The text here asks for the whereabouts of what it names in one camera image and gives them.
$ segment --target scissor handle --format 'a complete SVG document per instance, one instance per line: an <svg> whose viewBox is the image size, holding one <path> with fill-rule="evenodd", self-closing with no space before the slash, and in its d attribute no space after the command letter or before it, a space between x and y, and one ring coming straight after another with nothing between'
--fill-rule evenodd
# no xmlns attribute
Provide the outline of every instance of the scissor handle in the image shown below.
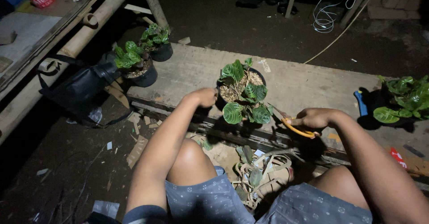
<svg viewBox="0 0 429 224"><path fill-rule="evenodd" d="M292 125L287 123L288 118L282 118L282 122L284 125L286 125L286 127L290 128L293 132L296 132L299 135L302 135L304 137L307 138L314 138L314 133L310 132L310 131L305 131L305 132L301 132L298 129L294 128Z"/></svg>

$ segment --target plant pot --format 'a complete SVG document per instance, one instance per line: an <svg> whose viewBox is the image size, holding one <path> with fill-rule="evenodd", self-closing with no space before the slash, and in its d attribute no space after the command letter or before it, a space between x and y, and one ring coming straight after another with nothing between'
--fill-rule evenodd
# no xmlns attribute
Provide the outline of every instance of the plant pot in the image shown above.
<svg viewBox="0 0 429 224"><path fill-rule="evenodd" d="M249 68L249 71L258 74L258 76L261 78L262 83L264 84L264 86L267 86L267 83L265 82L264 76L262 76L262 74L259 71L255 70L255 69L253 69L251 67ZM217 88L217 90L219 92L221 92L221 86L222 86L222 83L220 81L217 81L216 82L216 88ZM222 95L220 93L219 93L217 99L218 99L219 106L218 105L216 105L216 106L219 109L223 109L223 107L228 103L225 99L223 99L223 97L222 97Z"/></svg>
<svg viewBox="0 0 429 224"><path fill-rule="evenodd" d="M152 63L149 69L142 75L136 78L130 78L137 86L139 87L148 87L155 83L158 78L158 72L155 69L154 64Z"/></svg>
<svg viewBox="0 0 429 224"><path fill-rule="evenodd" d="M171 47L171 43L164 44L158 49L151 51L150 56L152 60L163 62L168 60L173 55L173 48Z"/></svg>

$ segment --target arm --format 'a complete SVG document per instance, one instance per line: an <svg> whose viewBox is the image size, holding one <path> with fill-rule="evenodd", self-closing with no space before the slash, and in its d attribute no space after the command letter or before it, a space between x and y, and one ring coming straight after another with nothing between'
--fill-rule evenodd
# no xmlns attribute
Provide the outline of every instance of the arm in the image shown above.
<svg viewBox="0 0 429 224"><path fill-rule="evenodd" d="M337 130L362 192L385 223L428 223L425 196L403 167L349 115L335 109L307 108L292 124Z"/></svg>
<svg viewBox="0 0 429 224"><path fill-rule="evenodd" d="M216 96L217 90L212 88L185 95L155 131L134 170L126 212L140 205L167 209L165 179L177 158L190 120L198 106L212 106Z"/></svg>

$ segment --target scissors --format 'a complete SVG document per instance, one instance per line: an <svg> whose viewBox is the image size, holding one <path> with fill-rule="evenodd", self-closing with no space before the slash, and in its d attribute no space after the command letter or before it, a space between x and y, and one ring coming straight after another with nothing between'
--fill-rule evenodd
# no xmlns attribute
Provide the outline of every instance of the scissors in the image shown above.
<svg viewBox="0 0 429 224"><path fill-rule="evenodd" d="M314 133L312 133L312 132L310 132L310 131L304 131L304 132L301 132L301 131L299 131L298 129L294 128L292 125L290 125L290 124L288 124L288 123L287 123L287 121L288 121L288 120L292 120L292 119L294 119L294 117L291 117L291 116L287 115L285 112L280 111L280 109L276 108L275 106L273 106L273 107L274 107L274 109L275 109L275 110L277 110L277 112L279 112L279 113L280 113L280 115L283 117L283 118L281 119L281 121L282 121L282 123L283 123L286 127L288 127L290 130L292 130L293 132L296 132L296 133L297 133L297 134L299 134L299 135L302 135L302 136L307 137L307 138L310 138L310 139L314 139L314 137L315 137Z"/></svg>

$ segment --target potted plant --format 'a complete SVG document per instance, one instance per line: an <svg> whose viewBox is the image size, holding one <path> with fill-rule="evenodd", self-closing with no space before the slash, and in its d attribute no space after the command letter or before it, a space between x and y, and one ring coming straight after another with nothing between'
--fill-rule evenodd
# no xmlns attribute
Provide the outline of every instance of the potted plant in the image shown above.
<svg viewBox="0 0 429 224"><path fill-rule="evenodd" d="M149 53L138 47L134 41L127 41L125 49L126 53L121 47L115 47L115 63L118 70L139 87L152 85L157 80L158 72Z"/></svg>
<svg viewBox="0 0 429 224"><path fill-rule="evenodd" d="M169 34L168 26L162 29L156 23L153 23L143 32L139 46L144 51L150 52L150 56L154 61L166 61L173 55L173 48L171 43L168 42Z"/></svg>
<svg viewBox="0 0 429 224"><path fill-rule="evenodd" d="M399 126L405 122L429 119L429 82L428 76L420 80L403 77L389 80L378 76L381 80L381 94L384 106L373 111L379 122L388 126Z"/></svg>
<svg viewBox="0 0 429 224"><path fill-rule="evenodd" d="M270 122L273 107L262 102L268 92L265 79L251 66L252 58L247 58L244 65L236 60L221 71L217 86L221 98L227 102L222 110L227 123L237 124L246 118L251 123Z"/></svg>

